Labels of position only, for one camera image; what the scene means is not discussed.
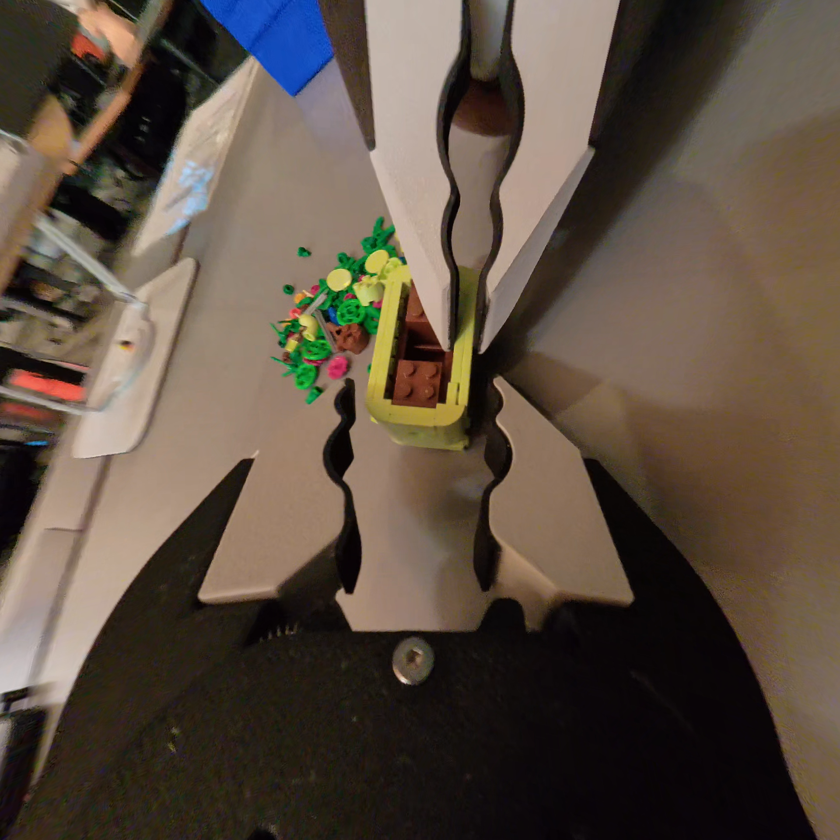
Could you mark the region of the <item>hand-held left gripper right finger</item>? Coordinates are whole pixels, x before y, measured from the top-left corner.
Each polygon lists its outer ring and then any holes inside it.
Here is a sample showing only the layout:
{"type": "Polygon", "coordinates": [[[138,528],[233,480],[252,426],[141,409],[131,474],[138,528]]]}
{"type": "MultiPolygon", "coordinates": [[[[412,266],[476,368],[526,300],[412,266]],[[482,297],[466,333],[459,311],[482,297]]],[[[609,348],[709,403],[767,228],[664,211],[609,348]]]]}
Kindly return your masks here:
{"type": "Polygon", "coordinates": [[[628,607],[634,592],[580,450],[505,379],[487,398],[474,542],[480,589],[544,624],[567,602],[628,607]]]}

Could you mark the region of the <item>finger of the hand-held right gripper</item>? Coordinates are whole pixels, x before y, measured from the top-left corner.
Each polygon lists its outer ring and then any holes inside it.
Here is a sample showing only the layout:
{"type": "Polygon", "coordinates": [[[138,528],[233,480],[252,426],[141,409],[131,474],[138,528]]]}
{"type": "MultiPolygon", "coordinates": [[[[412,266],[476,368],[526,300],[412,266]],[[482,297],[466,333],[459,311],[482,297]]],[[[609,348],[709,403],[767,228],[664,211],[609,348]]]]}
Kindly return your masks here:
{"type": "Polygon", "coordinates": [[[457,188],[444,113],[469,57],[469,14],[456,1],[366,1],[364,14],[371,161],[427,320],[449,350],[458,282],[445,240],[457,188]]]}
{"type": "Polygon", "coordinates": [[[592,159],[589,140],[619,4],[508,5],[498,80],[513,124],[490,196],[480,353],[516,307],[592,159]]]}

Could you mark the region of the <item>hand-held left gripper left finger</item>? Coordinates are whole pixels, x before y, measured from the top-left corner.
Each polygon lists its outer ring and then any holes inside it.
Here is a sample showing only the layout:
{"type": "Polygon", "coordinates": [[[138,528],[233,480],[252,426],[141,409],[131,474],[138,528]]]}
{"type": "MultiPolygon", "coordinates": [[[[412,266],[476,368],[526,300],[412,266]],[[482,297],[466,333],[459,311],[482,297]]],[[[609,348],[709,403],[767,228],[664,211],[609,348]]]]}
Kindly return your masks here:
{"type": "Polygon", "coordinates": [[[362,543],[345,474],[355,419],[353,380],[279,412],[199,589],[202,603],[293,597],[320,586],[328,598],[354,592],[362,543]]]}

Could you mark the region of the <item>lime toy brick pot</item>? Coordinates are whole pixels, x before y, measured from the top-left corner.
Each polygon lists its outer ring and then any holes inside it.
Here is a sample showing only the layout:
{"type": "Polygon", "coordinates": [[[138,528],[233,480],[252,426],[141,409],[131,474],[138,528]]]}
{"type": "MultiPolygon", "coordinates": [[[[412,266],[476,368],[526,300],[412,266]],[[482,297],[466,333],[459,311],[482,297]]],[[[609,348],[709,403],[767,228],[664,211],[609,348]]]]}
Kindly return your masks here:
{"type": "Polygon", "coordinates": [[[478,274],[458,270],[458,325],[438,342],[407,266],[384,282],[365,405],[393,443],[459,452],[469,444],[478,274]]]}

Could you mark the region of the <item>person's right hand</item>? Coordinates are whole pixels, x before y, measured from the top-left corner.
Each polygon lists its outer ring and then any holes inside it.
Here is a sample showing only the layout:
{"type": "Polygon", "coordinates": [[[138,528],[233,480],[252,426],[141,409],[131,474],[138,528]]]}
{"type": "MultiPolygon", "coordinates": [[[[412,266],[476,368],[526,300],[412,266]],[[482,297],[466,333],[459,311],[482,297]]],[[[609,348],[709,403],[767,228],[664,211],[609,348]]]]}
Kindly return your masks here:
{"type": "Polygon", "coordinates": [[[510,135],[513,119],[498,80],[470,77],[467,89],[455,109],[452,124],[462,131],[481,137],[510,135]]]}

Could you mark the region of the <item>blue plastic bin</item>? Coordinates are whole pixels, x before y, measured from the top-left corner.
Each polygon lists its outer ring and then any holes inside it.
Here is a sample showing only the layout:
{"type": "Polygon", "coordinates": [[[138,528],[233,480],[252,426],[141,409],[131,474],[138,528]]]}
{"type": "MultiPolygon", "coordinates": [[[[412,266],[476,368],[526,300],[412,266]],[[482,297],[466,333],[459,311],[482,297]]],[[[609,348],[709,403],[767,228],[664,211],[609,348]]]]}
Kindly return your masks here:
{"type": "Polygon", "coordinates": [[[202,1],[202,5],[292,97],[333,58],[317,1],[202,1]]]}

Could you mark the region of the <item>white printed paper sheet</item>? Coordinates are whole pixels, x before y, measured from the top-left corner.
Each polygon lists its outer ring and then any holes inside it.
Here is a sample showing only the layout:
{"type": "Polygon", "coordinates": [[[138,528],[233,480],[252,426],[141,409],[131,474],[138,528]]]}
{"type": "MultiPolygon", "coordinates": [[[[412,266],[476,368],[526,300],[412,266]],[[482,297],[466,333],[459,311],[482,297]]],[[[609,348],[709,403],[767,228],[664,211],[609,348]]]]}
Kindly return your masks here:
{"type": "Polygon", "coordinates": [[[183,230],[207,210],[258,70],[257,59],[247,58],[188,116],[134,240],[133,256],[183,230]]]}

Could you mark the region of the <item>pile of small toy pieces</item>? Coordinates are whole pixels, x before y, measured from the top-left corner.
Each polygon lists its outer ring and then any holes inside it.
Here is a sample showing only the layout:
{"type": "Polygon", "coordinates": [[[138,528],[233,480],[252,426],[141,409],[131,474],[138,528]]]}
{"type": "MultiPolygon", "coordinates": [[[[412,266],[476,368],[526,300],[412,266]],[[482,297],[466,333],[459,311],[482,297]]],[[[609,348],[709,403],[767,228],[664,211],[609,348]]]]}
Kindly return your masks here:
{"type": "Polygon", "coordinates": [[[385,294],[412,282],[396,227],[380,216],[310,287],[283,287],[290,308],[270,325],[277,344],[270,359],[307,405],[340,383],[352,358],[373,343],[385,322],[385,294]]]}

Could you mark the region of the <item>white stand with bar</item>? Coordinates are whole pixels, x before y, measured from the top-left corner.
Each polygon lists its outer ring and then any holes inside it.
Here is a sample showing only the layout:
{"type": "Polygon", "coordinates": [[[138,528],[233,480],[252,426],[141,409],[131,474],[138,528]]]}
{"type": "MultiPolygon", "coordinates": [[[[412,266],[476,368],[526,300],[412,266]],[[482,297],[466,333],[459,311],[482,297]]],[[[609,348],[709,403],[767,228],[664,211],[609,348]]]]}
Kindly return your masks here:
{"type": "Polygon", "coordinates": [[[22,386],[1,386],[4,397],[79,416],[72,444],[76,459],[127,454],[144,437],[165,379],[197,273],[193,258],[184,258],[130,290],[96,258],[63,234],[46,215],[35,226],[62,251],[88,270],[123,310],[98,372],[80,401],[60,400],[22,386]]]}

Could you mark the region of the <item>red object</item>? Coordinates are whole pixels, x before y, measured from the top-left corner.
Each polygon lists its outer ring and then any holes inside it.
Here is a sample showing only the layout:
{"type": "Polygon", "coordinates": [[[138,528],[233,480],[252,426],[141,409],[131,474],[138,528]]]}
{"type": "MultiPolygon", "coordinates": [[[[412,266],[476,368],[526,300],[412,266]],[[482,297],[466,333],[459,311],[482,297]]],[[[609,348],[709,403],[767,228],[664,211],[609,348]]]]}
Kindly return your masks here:
{"type": "Polygon", "coordinates": [[[14,389],[38,393],[69,403],[82,403],[87,395],[86,389],[81,384],[20,369],[12,370],[4,383],[14,389]]]}

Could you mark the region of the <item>large black board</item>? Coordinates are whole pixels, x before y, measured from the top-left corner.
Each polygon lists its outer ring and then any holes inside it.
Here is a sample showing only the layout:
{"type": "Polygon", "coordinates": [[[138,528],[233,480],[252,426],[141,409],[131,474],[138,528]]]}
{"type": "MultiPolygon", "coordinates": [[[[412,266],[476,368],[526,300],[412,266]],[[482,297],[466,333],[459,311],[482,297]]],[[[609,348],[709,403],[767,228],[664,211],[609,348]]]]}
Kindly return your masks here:
{"type": "Polygon", "coordinates": [[[1,130],[25,136],[70,52],[77,16],[51,1],[1,2],[1,130]]]}

